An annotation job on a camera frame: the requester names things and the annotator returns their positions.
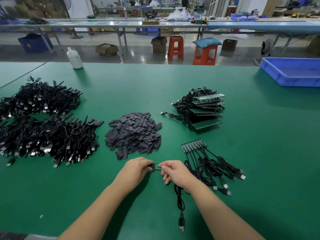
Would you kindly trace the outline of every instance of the blue cushion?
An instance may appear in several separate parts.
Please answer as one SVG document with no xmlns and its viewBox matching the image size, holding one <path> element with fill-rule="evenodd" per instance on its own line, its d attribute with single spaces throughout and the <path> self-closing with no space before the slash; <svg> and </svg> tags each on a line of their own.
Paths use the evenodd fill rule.
<svg viewBox="0 0 320 240">
<path fill-rule="evenodd" d="M 205 48 L 205 47 L 210 46 L 210 45 L 222 45 L 222 43 L 219 40 L 215 39 L 215 38 L 205 38 L 205 39 L 202 39 L 202 40 L 195 40 L 192 43 L 196 44 L 200 48 Z"/>
</svg>

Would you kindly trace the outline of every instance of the white plastic bag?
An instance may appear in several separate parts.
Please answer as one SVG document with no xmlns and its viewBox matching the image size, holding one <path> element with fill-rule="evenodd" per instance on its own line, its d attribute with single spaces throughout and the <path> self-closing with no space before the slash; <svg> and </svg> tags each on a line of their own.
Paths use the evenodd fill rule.
<svg viewBox="0 0 320 240">
<path fill-rule="evenodd" d="M 188 18 L 190 17 L 190 13 L 186 10 L 186 8 L 184 7 L 182 9 L 182 11 L 179 11 L 178 9 L 176 9 L 174 12 L 170 13 L 170 15 L 168 16 L 167 20 L 188 20 Z"/>
<path fill-rule="evenodd" d="M 157 8 L 158 7 L 158 3 L 156 1 L 152 1 L 152 2 L 150 2 L 149 6 L 147 6 L 147 7 Z"/>
</svg>

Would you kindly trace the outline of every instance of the blue tray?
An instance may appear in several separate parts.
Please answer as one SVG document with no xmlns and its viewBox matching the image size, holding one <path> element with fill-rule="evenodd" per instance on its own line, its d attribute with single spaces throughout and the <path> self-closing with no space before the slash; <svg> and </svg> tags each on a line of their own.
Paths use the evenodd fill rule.
<svg viewBox="0 0 320 240">
<path fill-rule="evenodd" d="M 320 87 L 320 59 L 265 57 L 260 68 L 281 86 Z"/>
</svg>

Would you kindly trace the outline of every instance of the red plastic stool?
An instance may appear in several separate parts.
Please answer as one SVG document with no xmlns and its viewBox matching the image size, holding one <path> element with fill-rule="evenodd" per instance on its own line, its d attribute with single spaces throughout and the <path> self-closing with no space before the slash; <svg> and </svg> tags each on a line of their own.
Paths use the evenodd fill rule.
<svg viewBox="0 0 320 240">
<path fill-rule="evenodd" d="M 214 66 L 216 63 L 216 57 L 217 57 L 217 51 L 218 51 L 218 45 L 211 45 L 206 48 L 202 49 L 201 56 L 197 56 L 198 54 L 199 46 L 197 46 L 197 49 L 195 50 L 195 55 L 193 59 L 193 65 L 203 65 L 203 66 Z M 215 50 L 214 52 L 214 58 L 211 58 L 209 56 L 210 50 Z"/>
<path fill-rule="evenodd" d="M 221 42 L 214 38 L 205 38 L 202 40 L 195 40 L 192 43 L 194 43 L 197 46 L 192 64 L 214 66 L 214 64 L 216 63 L 218 45 L 222 45 Z M 197 56 L 199 48 L 202 48 L 201 56 Z M 214 58 L 209 56 L 210 50 L 215 50 Z"/>
<path fill-rule="evenodd" d="M 178 42 L 178 47 L 174 47 L 174 43 Z M 171 36 L 169 41 L 168 60 L 173 60 L 174 56 L 181 56 L 183 60 L 183 37 Z"/>
</svg>

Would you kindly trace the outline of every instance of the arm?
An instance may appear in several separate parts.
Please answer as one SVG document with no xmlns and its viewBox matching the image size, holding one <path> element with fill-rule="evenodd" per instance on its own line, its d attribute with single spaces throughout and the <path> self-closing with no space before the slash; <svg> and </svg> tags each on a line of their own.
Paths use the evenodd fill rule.
<svg viewBox="0 0 320 240">
<path fill-rule="evenodd" d="M 126 162 L 117 177 L 57 240 L 100 240 L 122 200 L 142 181 L 153 161 L 138 157 Z"/>
<path fill-rule="evenodd" d="M 181 161 L 165 161 L 159 165 L 165 184 L 173 181 L 191 194 L 214 239 L 264 239 L 192 175 Z"/>
</svg>

